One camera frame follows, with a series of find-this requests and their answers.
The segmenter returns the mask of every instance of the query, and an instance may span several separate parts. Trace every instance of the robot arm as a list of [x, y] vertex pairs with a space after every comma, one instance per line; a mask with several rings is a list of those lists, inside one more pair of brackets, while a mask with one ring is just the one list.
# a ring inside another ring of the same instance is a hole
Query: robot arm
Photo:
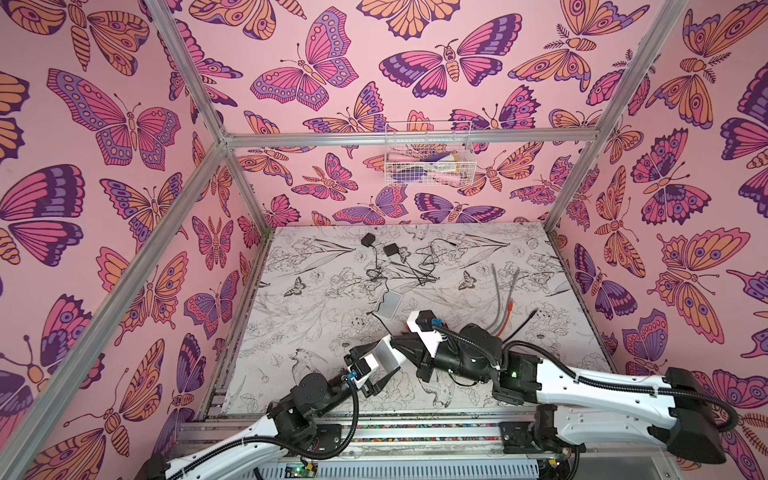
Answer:
[[[413, 312], [407, 324], [411, 333], [352, 348], [344, 358], [346, 369], [335, 379], [310, 373], [247, 429], [170, 464], [151, 458], [137, 478], [227, 480], [287, 452], [331, 458], [339, 449], [307, 450], [317, 434], [314, 419], [350, 396], [356, 417], [357, 392], [365, 397], [378, 394], [406, 363], [416, 367], [416, 376], [424, 382], [437, 368], [476, 382], [492, 382], [494, 398], [503, 402], [538, 404], [533, 423], [513, 425], [505, 453], [579, 452], [584, 443], [646, 442], [695, 462], [725, 462], [710, 406], [722, 402], [707, 396], [687, 370], [669, 368], [666, 376], [623, 376], [569, 368], [545, 351], [539, 351], [544, 358], [511, 353], [510, 345], [520, 342], [502, 346], [501, 339], [474, 324], [452, 332], [431, 310]], [[356, 419], [341, 449], [354, 435], [355, 423]]]

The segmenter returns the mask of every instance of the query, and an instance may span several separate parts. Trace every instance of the butterfly illustration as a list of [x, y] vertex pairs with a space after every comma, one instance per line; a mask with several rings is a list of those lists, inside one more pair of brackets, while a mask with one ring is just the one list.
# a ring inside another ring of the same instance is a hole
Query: butterfly illustration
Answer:
[[337, 222], [383, 225], [386, 222], [385, 217], [400, 218], [408, 214], [405, 205], [402, 204], [406, 198], [408, 195], [406, 195], [405, 185], [387, 185], [376, 195], [376, 202], [371, 197], [368, 205], [359, 204], [358, 207], [343, 208], [333, 214], [333, 219]]
[[574, 265], [576, 266], [576, 281], [581, 286], [581, 294], [591, 292], [594, 299], [594, 309], [605, 315], [606, 320], [618, 316], [629, 315], [637, 310], [637, 301], [621, 285], [610, 280], [603, 280], [606, 275], [594, 265], [589, 252], [580, 243], [574, 246]]
[[[420, 111], [411, 110], [408, 114], [406, 131], [427, 132], [435, 130], [435, 125], [429, 123], [429, 119]], [[405, 144], [402, 153], [410, 157], [425, 160], [432, 155], [448, 153], [446, 144]], [[384, 171], [384, 155], [376, 155], [362, 161], [366, 167], [373, 170]]]
[[592, 188], [594, 182], [597, 181], [599, 174], [600, 168], [597, 165], [595, 165], [592, 170], [588, 171], [581, 181], [581, 185], [579, 185], [579, 188], [576, 190], [573, 199], [568, 202], [568, 205], [565, 208], [565, 211], [568, 213], [571, 220], [575, 220], [577, 225], [583, 225], [585, 232], [589, 228], [590, 223], [589, 211], [587, 210], [587, 204], [584, 202], [589, 201], [591, 195], [587, 195], [587, 192]]
[[501, 60], [481, 55], [506, 55], [522, 28], [522, 19], [516, 13], [494, 18], [475, 29], [455, 50], [451, 43], [458, 39], [436, 45], [435, 48], [442, 47], [442, 55], [433, 51], [405, 51], [385, 58], [379, 70], [401, 87], [410, 87], [418, 80], [412, 90], [416, 98], [445, 97], [448, 77], [458, 81], [459, 69], [469, 84], [477, 87], [485, 77], [496, 75], [503, 68]]
[[498, 157], [506, 150], [502, 151], [493, 160], [493, 165], [485, 168], [484, 173], [475, 172], [475, 179], [467, 187], [458, 189], [461, 195], [471, 196], [479, 194], [482, 188], [485, 186], [486, 179], [491, 182], [491, 186], [498, 191], [502, 191], [502, 179], [509, 178], [511, 180], [522, 180], [527, 178], [533, 173], [533, 160], [536, 158], [536, 154], [544, 147], [544, 142], [532, 141], [523, 145], [517, 149], [512, 155], [508, 156], [504, 161], [499, 164], [498, 168], [494, 168]]
[[301, 218], [299, 211], [290, 206], [290, 201], [285, 195], [278, 195], [272, 199], [271, 210], [264, 206], [264, 220], [272, 228], [285, 227], [288, 223], [298, 222]]
[[[256, 98], [272, 98], [281, 104], [298, 100], [318, 111], [328, 101], [329, 83], [343, 88], [357, 79], [357, 73], [343, 55], [352, 43], [344, 31], [346, 15], [330, 7], [312, 23], [306, 36], [306, 61], [299, 59], [298, 68], [280, 67], [265, 71], [250, 86]], [[296, 55], [299, 45], [296, 44]]]
[[658, 225], [671, 219], [682, 225], [692, 214], [701, 212], [712, 200], [707, 192], [699, 188], [670, 183], [690, 176], [672, 178], [677, 169], [685, 165], [685, 162], [682, 162], [672, 170], [683, 153], [687, 139], [686, 129], [676, 129], [671, 135], [657, 138], [650, 153], [643, 154], [632, 167], [632, 180], [635, 183], [654, 182], [643, 190], [644, 194], [656, 192], [641, 211], [645, 223]]
[[[59, 296], [45, 319], [37, 362], [32, 354], [32, 345], [27, 335], [23, 338], [29, 350], [28, 362], [17, 362], [4, 353], [0, 356], [6, 362], [26, 368], [27, 375], [25, 379], [16, 373], [0, 370], [0, 379], [2, 379], [0, 382], [0, 447], [5, 444], [14, 427], [32, 404], [34, 397], [31, 386], [34, 385], [37, 392], [43, 390], [50, 376], [69, 354], [72, 346], [91, 321], [91, 313], [85, 312], [82, 305], [83, 301], [76, 300], [73, 296]], [[101, 370], [104, 369], [104, 364], [101, 362], [103, 359], [102, 353], [80, 384], [81, 389], [86, 389], [93, 382], [101, 379]]]
[[219, 319], [227, 323], [232, 320], [234, 298], [237, 295], [237, 282], [240, 274], [237, 270], [227, 276], [219, 293], [198, 293], [184, 302], [184, 315], [190, 317], [195, 325], [203, 325], [205, 336], [210, 339], [219, 329]]
[[645, 107], [648, 108], [661, 99], [669, 109], [677, 107], [680, 118], [694, 127], [711, 127], [712, 100], [707, 86], [697, 73], [701, 72], [705, 80], [711, 84], [715, 83], [717, 77], [710, 67], [726, 60], [730, 52], [718, 54], [746, 37], [766, 19], [766, 2], [743, 3], [734, 8], [723, 21], [720, 21], [720, 15], [714, 15], [706, 18], [701, 24], [694, 23], [694, 11], [689, 9], [683, 21], [683, 42], [690, 51], [701, 58], [685, 58], [681, 61], [680, 68], [690, 75], [673, 78], [662, 84], [648, 98]]
[[317, 177], [307, 177], [304, 180], [308, 182], [317, 182], [314, 184], [299, 185], [291, 189], [292, 192], [299, 195], [312, 195], [320, 200], [330, 196], [334, 200], [346, 200], [344, 196], [349, 190], [357, 190], [357, 183], [352, 180], [352, 172], [341, 166], [339, 158], [331, 153], [326, 155], [326, 172], [323, 173], [320, 167], [312, 166], [317, 173]]
[[667, 271], [659, 274], [656, 288], [648, 290], [648, 295], [657, 292], [668, 306], [677, 308], [680, 316], [696, 333], [704, 335], [710, 342], [723, 344], [725, 337], [720, 321], [695, 283], [714, 295], [714, 292], [701, 285], [700, 279], [702, 276], [719, 275], [700, 272], [731, 258], [746, 245], [750, 235], [738, 228], [719, 228], [698, 233], [690, 241], [682, 235], [672, 237], [669, 241], [664, 241], [660, 234], [656, 238], [663, 244], [661, 260], [667, 266]]
[[69, 107], [72, 120], [96, 133], [106, 165], [128, 165], [133, 152], [149, 168], [165, 170], [165, 147], [173, 145], [181, 129], [179, 117], [167, 108], [153, 107], [138, 116], [123, 111], [90, 81], [66, 71], [48, 70], [48, 88]]
[[312, 225], [315, 227], [330, 227], [331, 220], [320, 212], [312, 211]]
[[504, 215], [506, 210], [499, 207], [490, 207], [482, 205], [479, 207], [467, 207], [467, 204], [456, 205], [443, 197], [434, 194], [416, 194], [414, 196], [416, 206], [422, 212], [422, 220], [429, 220], [432, 223], [442, 223], [447, 220], [448, 223], [486, 223]]
[[[712, 396], [728, 402], [738, 409], [757, 409], [768, 403], [768, 379], [754, 375], [742, 379], [725, 370], [715, 370], [710, 378], [704, 372], [693, 371], [696, 380], [704, 390]], [[712, 405], [715, 420], [722, 422], [725, 415], [723, 410]], [[741, 474], [748, 480], [762, 480], [763, 472], [755, 458], [749, 443], [762, 452], [765, 443], [750, 427], [766, 428], [768, 418], [760, 413], [739, 414], [739, 429], [720, 433], [720, 444], [739, 467]]]
[[[583, 113], [576, 111], [576, 113], [581, 116], [581, 120], [579, 120], [576, 115], [572, 114], [570, 111], [555, 108], [553, 111], [549, 112], [549, 123], [553, 128], [595, 128], [600, 120], [600, 112], [602, 112], [602, 110], [594, 111], [590, 113], [588, 117], [585, 117]], [[565, 140], [552, 142], [553, 145], [564, 143]]]
[[[107, 247], [99, 250], [96, 262], [99, 266], [98, 275], [102, 281], [101, 286], [104, 290], [111, 292], [128, 268], [129, 262]], [[120, 345], [123, 335], [144, 325], [144, 321], [150, 316], [156, 323], [169, 323], [171, 329], [176, 328], [171, 317], [176, 313], [176, 305], [179, 303], [176, 296], [187, 274], [187, 262], [187, 252], [181, 252], [168, 262], [159, 276], [157, 275], [159, 265], [155, 267], [154, 276], [141, 287], [128, 311], [123, 315], [120, 321], [121, 332], [114, 341], [115, 346]]]
[[351, 114], [347, 108], [346, 115], [338, 113], [344, 118], [310, 118], [304, 125], [319, 134], [386, 131], [386, 117], [383, 111], [384, 102], [379, 96], [379, 89], [376, 88], [375, 82], [370, 81], [357, 95]]
[[403, 40], [421, 38], [422, 32], [429, 22], [435, 20], [450, 20], [454, 12], [459, 10], [461, 0], [362, 0], [357, 5], [366, 17], [377, 20], [388, 18], [386, 24], [389, 31]]
[[[608, 185], [608, 189], [598, 195], [598, 200], [595, 202], [595, 207], [600, 215], [609, 223], [600, 225], [594, 232], [596, 235], [608, 235], [608, 240], [605, 242], [603, 249], [603, 256], [605, 263], [608, 265], [616, 266], [621, 265], [627, 272], [640, 278], [645, 277], [645, 265], [640, 258], [640, 254], [634, 248], [634, 245], [629, 239], [621, 232], [620, 229], [629, 230], [624, 226], [624, 217], [619, 218], [621, 212], [621, 203], [624, 201], [624, 189], [627, 185], [627, 171], [624, 169], [624, 165], [621, 165], [611, 179], [611, 184]], [[624, 215], [629, 213], [629, 201], [627, 199], [627, 211]]]
[[561, 0], [560, 7], [565, 21], [576, 36], [570, 38], [568, 28], [558, 24], [560, 39], [546, 44], [544, 48], [547, 50], [564, 46], [566, 48], [539, 55], [514, 67], [507, 75], [510, 78], [526, 81], [542, 81], [553, 75], [556, 81], [576, 78], [580, 81], [581, 91], [587, 91], [592, 73], [589, 64], [576, 51], [594, 50], [598, 45], [588, 38], [579, 38], [579, 36], [614, 33], [632, 25], [650, 8], [649, 5], [643, 5], [629, 15], [622, 15], [612, 2], [603, 2], [600, 6], [598, 3], [599, 0]]
[[175, 439], [180, 424], [189, 422], [194, 417], [194, 410], [186, 408], [194, 401], [194, 392], [205, 383], [205, 356], [200, 356], [200, 346], [194, 335], [188, 333], [181, 341], [179, 360], [176, 367], [176, 390], [171, 393], [172, 400], [168, 404], [168, 411], [174, 407], [168, 419], [165, 421], [160, 435], [154, 444], [152, 455], [160, 455], [166, 458], [170, 449], [175, 445]]
[[293, 286], [283, 296], [301, 295], [305, 288], [306, 285], [301, 281], [301, 277], [297, 276], [296, 280], [293, 281]]
[[625, 128], [630, 128], [631, 125], [622, 126], [621, 124], [623, 122], [624, 119], [622, 118], [621, 121], [613, 127], [611, 135], [605, 142], [605, 148], [603, 149], [603, 153], [606, 153], [608, 150], [611, 151], [611, 165], [618, 162], [625, 151], [632, 150], [643, 142], [643, 133], [636, 130], [624, 131]]
[[[747, 275], [737, 270], [726, 270], [731, 275], [738, 276], [744, 282], [744, 293], [755, 300], [768, 303], [768, 272], [757, 272], [754, 275]], [[755, 312], [754, 315], [768, 318], [768, 312]], [[760, 330], [752, 335], [755, 342], [755, 348], [749, 353], [742, 353], [745, 359], [751, 359], [756, 356], [768, 355], [768, 329]]]
[[467, 272], [467, 270], [464, 270], [464, 280], [458, 285], [458, 289], [466, 290], [468, 288], [475, 288], [475, 283], [477, 281], [478, 279], [470, 275], [469, 272]]
[[[260, 115], [254, 114], [252, 111], [246, 110], [244, 112], [246, 121], [250, 125], [251, 130], [257, 135], [269, 135], [278, 134], [280, 129], [266, 118]], [[287, 168], [280, 162], [287, 161], [290, 154], [303, 154], [314, 147], [270, 147], [270, 148], [251, 148], [248, 153], [252, 155], [245, 155], [238, 157], [240, 166], [245, 171], [257, 172], [262, 171], [265, 175], [276, 175], [282, 177], [286, 181], [286, 185], [293, 185], [293, 176], [290, 174]]]
[[0, 200], [0, 220], [14, 222], [0, 228], [0, 258], [18, 265], [18, 242], [44, 265], [57, 266], [64, 250], [80, 243], [83, 231], [47, 218], [80, 217], [84, 186], [80, 169], [66, 164], [41, 168], [16, 182]]
[[[112, 200], [112, 205], [118, 211], [118, 215], [128, 220], [128, 226], [136, 239], [136, 251], [139, 251], [152, 230], [160, 223], [161, 218], [165, 216], [171, 204], [181, 193], [182, 181], [181, 174], [175, 173], [165, 181], [157, 196], [154, 194], [154, 188], [151, 194], [149, 190], [144, 188], [148, 197], [117, 180], [102, 178], [100, 183], [104, 187], [104, 192]], [[179, 231], [188, 237], [184, 227], [180, 227]]]
[[627, 375], [653, 375], [659, 373], [664, 363], [656, 362], [664, 354], [669, 334], [667, 333], [667, 316], [664, 312], [653, 309], [646, 318], [640, 318], [636, 329], [622, 329], [621, 338], [624, 348], [634, 357], [625, 366]]
[[[507, 101], [502, 106], [502, 111], [498, 111], [498, 104], [493, 115], [488, 114], [485, 108], [482, 112], [486, 119], [480, 114], [469, 110], [454, 110], [451, 112], [450, 121], [453, 122], [451, 130], [488, 130], [496, 128], [521, 129], [533, 128], [536, 121], [531, 116], [536, 113], [536, 109], [541, 105], [533, 98], [533, 90], [520, 85], [513, 91]], [[488, 148], [487, 143], [473, 144], [475, 153], [479, 154]]]
[[619, 341], [616, 340], [616, 336], [613, 333], [611, 336], [601, 333], [600, 337], [603, 339], [603, 345], [605, 345], [608, 355], [613, 356], [613, 354], [616, 353], [616, 348], [619, 346]]
[[[297, 17], [306, 20], [298, 0], [275, 0], [280, 6]], [[203, 22], [237, 27], [244, 21], [243, 33], [254, 40], [267, 40], [275, 32], [277, 21], [270, 0], [245, 0], [225, 2], [224, 0], [194, 0], [190, 15]]]
[[[739, 100], [737, 110], [758, 120], [761, 124], [744, 118], [729, 118], [720, 128], [720, 136], [725, 138], [723, 160], [733, 160], [745, 155], [757, 155], [746, 164], [747, 168], [768, 165], [768, 114], [765, 110], [768, 97], [768, 64], [762, 67], [755, 78], [746, 87]], [[739, 195], [757, 203], [757, 212], [768, 218], [768, 169], [746, 181], [739, 189]]]
[[[220, 61], [213, 60], [212, 58], [205, 58], [205, 52], [203, 52], [203, 49], [198, 45], [197, 39], [192, 36], [192, 32], [190, 31], [189, 25], [187, 25], [186, 22], [176, 20], [176, 27], [181, 34], [182, 40], [184, 40], [184, 44], [187, 46], [187, 51], [189, 51], [189, 54], [192, 57], [192, 62], [194, 62], [197, 73], [200, 74], [200, 77], [203, 79], [203, 85], [205, 87], [205, 91], [208, 93], [208, 98], [210, 101], [215, 104], [230, 105], [231, 107], [236, 107], [237, 102], [235, 102], [235, 100], [230, 98], [228, 95], [221, 93], [216, 88], [211, 87], [211, 85], [216, 84], [216, 81], [211, 77], [240, 78], [243, 76], [243, 74], [232, 67], [227, 67]], [[179, 72], [176, 61], [170, 55], [168, 47], [165, 45], [165, 40], [163, 40], [160, 32], [157, 33], [157, 37], [160, 39], [161, 45], [163, 45], [163, 50], [165, 51], [165, 55], [168, 58], [168, 64], [171, 68], [169, 87], [170, 93], [168, 94], [168, 98], [170, 98], [172, 101], [176, 100], [179, 98], [179, 95], [181, 95], [182, 91], [184, 92], [185, 96], [189, 96], [187, 84], [184, 83], [184, 78]], [[192, 99], [190, 99], [190, 113], [192, 115], [192, 123], [195, 123], [197, 121], [197, 114], [199, 112], [197, 110], [197, 106], [194, 104], [194, 100]]]
[[18, 149], [24, 144], [24, 131], [15, 118], [5, 118], [29, 99], [29, 82], [0, 71], [0, 164], [6, 158], [18, 158]]
[[197, 233], [197, 246], [200, 253], [205, 255], [205, 266], [214, 269], [214, 264], [221, 263], [221, 268], [227, 265], [227, 252], [232, 247], [230, 238], [235, 230], [235, 223], [230, 220], [221, 228], [221, 218], [214, 228], [214, 222], [208, 217], [208, 227], [199, 218], [192, 216], [192, 228]]
[[28, 0], [3, 2], [2, 7], [16, 25], [38, 35], [53, 35], [66, 22], [67, 10], [74, 25], [71, 26], [72, 48], [85, 71], [91, 62], [91, 32], [96, 46], [112, 67], [123, 75], [133, 75], [138, 61], [131, 55], [149, 38], [149, 25], [138, 15], [109, 10], [86, 15], [84, 2], [63, 0]]
[[240, 277], [243, 279], [243, 286], [248, 284], [248, 278], [252, 269], [253, 262], [249, 262], [245, 255], [243, 255], [243, 252], [240, 252]]
[[[104, 460], [104, 450], [107, 445], [107, 437], [115, 451], [119, 455], [130, 455], [130, 438], [128, 430], [122, 424], [123, 420], [129, 422], [141, 422], [146, 420], [157, 410], [163, 396], [163, 385], [158, 382], [163, 365], [165, 341], [159, 339], [147, 351], [144, 358], [136, 368], [133, 378], [123, 395], [123, 400], [114, 410], [114, 402], [101, 415], [86, 413], [64, 423], [68, 427], [75, 420], [91, 416], [96, 419], [104, 419], [102, 428], [89, 430], [59, 442], [42, 452], [39, 452], [24, 475], [24, 480], [33, 478], [59, 477], [65, 478], [71, 472], [88, 472], [90, 478], [95, 478]], [[118, 386], [128, 369], [118, 380]], [[62, 452], [70, 452], [70, 455], [62, 455]]]
[[237, 224], [240, 225], [240, 229], [243, 231], [243, 242], [246, 247], [251, 248], [253, 245], [261, 243], [259, 227], [249, 217], [246, 218], [244, 215], [239, 217]]
[[510, 193], [510, 198], [520, 198], [522, 201], [530, 200], [534, 204], [549, 205], [554, 203], [557, 198], [557, 193], [565, 184], [565, 179], [571, 173], [573, 164], [568, 161], [571, 155], [567, 157], [559, 157], [549, 172], [549, 180], [541, 178], [542, 185], [534, 185], [533, 187], [523, 187], [513, 190]]
[[226, 347], [224, 347], [224, 343], [226, 340], [224, 339], [215, 339], [214, 340], [214, 350], [216, 351], [216, 361], [219, 361], [219, 358], [221, 358], [221, 354], [226, 350]]

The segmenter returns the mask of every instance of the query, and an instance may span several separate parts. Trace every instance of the table surface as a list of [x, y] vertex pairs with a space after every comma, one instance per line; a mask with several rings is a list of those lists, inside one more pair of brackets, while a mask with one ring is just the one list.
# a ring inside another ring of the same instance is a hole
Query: table surface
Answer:
[[[432, 310], [456, 331], [468, 323], [491, 326], [498, 308], [494, 268], [502, 301], [498, 322], [503, 322], [519, 269], [511, 296], [515, 305], [501, 337], [538, 309], [516, 339], [543, 346], [568, 365], [610, 370], [540, 223], [285, 227], [275, 233], [261, 279], [266, 286], [253, 302], [223, 413], [263, 412], [307, 373], [332, 378], [344, 367], [349, 348], [387, 334], [382, 322], [368, 314], [386, 287], [366, 275], [376, 266], [374, 248], [360, 244], [366, 233], [376, 235], [381, 272], [389, 278], [386, 286], [403, 295], [394, 317], [384, 322], [393, 334], [406, 331], [413, 310]], [[417, 250], [428, 247], [429, 252], [431, 244], [439, 258], [434, 270], [439, 280], [420, 286], [408, 268], [386, 259], [383, 246], [389, 243], [397, 243], [401, 258], [413, 267], [425, 259]], [[407, 365], [378, 396], [361, 396], [361, 411], [477, 412], [500, 407], [490, 392], [490, 385], [458, 386], [437, 371], [424, 383]], [[351, 404], [339, 407], [345, 409]]]

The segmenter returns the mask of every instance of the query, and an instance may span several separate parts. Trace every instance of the white wire basket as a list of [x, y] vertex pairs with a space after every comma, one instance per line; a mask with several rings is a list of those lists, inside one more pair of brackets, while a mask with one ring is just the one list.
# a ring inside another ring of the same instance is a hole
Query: white wire basket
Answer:
[[[452, 121], [431, 121], [446, 124]], [[475, 178], [477, 159], [471, 130], [426, 130], [422, 121], [388, 122], [384, 140], [384, 182], [465, 187]]]

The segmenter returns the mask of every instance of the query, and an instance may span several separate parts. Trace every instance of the black cable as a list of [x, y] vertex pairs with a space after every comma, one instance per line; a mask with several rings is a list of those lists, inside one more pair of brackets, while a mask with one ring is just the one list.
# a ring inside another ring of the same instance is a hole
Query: black cable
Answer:
[[475, 383], [471, 383], [471, 384], [469, 384], [469, 385], [466, 385], [465, 383], [459, 383], [459, 382], [456, 382], [456, 379], [455, 379], [455, 378], [453, 378], [453, 374], [451, 374], [450, 372], [448, 372], [448, 376], [449, 376], [449, 377], [451, 377], [451, 380], [453, 380], [453, 382], [454, 382], [456, 385], [458, 385], [458, 386], [475, 386], [475, 385], [477, 385], [477, 384], [478, 384], [477, 382], [475, 382]]
[[568, 474], [568, 477], [565, 478], [565, 480], [573, 480], [576, 476], [576, 471], [578, 470], [578, 461], [581, 454], [578, 452], [578, 447], [574, 447], [574, 464], [571, 467], [571, 473]]
[[347, 384], [352, 390], [352, 408], [353, 408], [352, 424], [349, 426], [349, 433], [347, 434], [346, 438], [344, 438], [344, 441], [341, 442], [338, 447], [331, 450], [330, 452], [325, 452], [325, 453], [308, 452], [307, 450], [301, 449], [295, 445], [291, 445], [290, 443], [284, 442], [283, 440], [276, 439], [275, 437], [263, 437], [258, 435], [255, 435], [252, 437], [243, 437], [239, 440], [233, 440], [232, 442], [225, 443], [224, 445], [214, 450], [211, 450], [205, 455], [201, 455], [199, 458], [196, 458], [192, 462], [190, 462], [189, 465], [187, 465], [186, 467], [183, 467], [181, 470], [179, 470], [178, 472], [168, 477], [167, 480], [179, 480], [180, 478], [183, 478], [188, 472], [194, 470], [195, 468], [207, 462], [208, 460], [212, 459], [216, 455], [219, 455], [220, 453], [223, 453], [229, 449], [233, 449], [235, 447], [242, 446], [242, 445], [249, 445], [251, 443], [270, 443], [272, 445], [277, 445], [282, 449], [288, 450], [294, 455], [309, 458], [310, 460], [328, 460], [330, 458], [337, 456], [339, 453], [343, 452], [347, 446], [349, 446], [350, 442], [352, 441], [352, 438], [355, 436], [355, 431], [357, 430], [357, 420], [360, 415], [360, 401], [357, 398], [357, 388], [355, 387], [355, 383], [352, 380], [347, 378], [345, 378], [345, 381], [347, 382]]
[[[576, 379], [576, 372], [568, 368], [568, 366], [566, 366], [563, 362], [561, 362], [559, 358], [552, 355], [547, 350], [542, 349], [538, 345], [535, 345], [533, 343], [523, 342], [522, 340], [512, 340], [507, 345], [504, 345], [504, 349], [502, 350], [502, 370], [504, 370], [508, 365], [509, 350], [514, 346], [524, 346], [527, 349], [531, 349], [537, 353], [542, 354], [547, 360], [554, 363], [554, 365], [557, 366], [563, 373], [565, 373], [572, 379]], [[713, 405], [717, 405], [728, 414], [728, 420], [725, 421], [725, 423], [723, 424], [717, 425], [718, 432], [728, 432], [729, 430], [735, 429], [736, 426], [739, 424], [739, 414], [736, 411], [736, 409], [728, 402], [718, 399], [715, 396], [704, 395], [699, 392], [692, 392], [690, 390], [671, 389], [668, 387], [659, 387], [658, 390], [654, 390], [650, 386], [621, 385], [618, 383], [602, 382], [601, 380], [595, 380], [587, 376], [578, 377], [578, 381], [588, 386], [593, 386], [593, 387], [604, 389], [604, 390], [612, 390], [615, 392], [645, 393], [648, 395], [656, 395], [658, 391], [659, 395], [673, 396], [673, 397], [678, 397], [682, 399], [692, 399], [692, 400], [697, 400], [699, 402], [711, 403]]]
[[432, 329], [435, 330], [438, 333], [442, 333], [445, 336], [451, 337], [453, 339], [458, 340], [459, 342], [466, 343], [473, 349], [477, 350], [478, 352], [482, 353], [482, 355], [488, 359], [488, 361], [491, 363], [492, 366], [498, 365], [498, 359], [493, 356], [493, 353], [489, 352], [488, 349], [486, 349], [484, 346], [480, 345], [473, 339], [470, 339], [466, 336], [463, 336], [461, 333], [456, 333], [453, 330], [450, 330], [448, 328], [445, 328], [444, 326], [440, 325], [432, 325]]

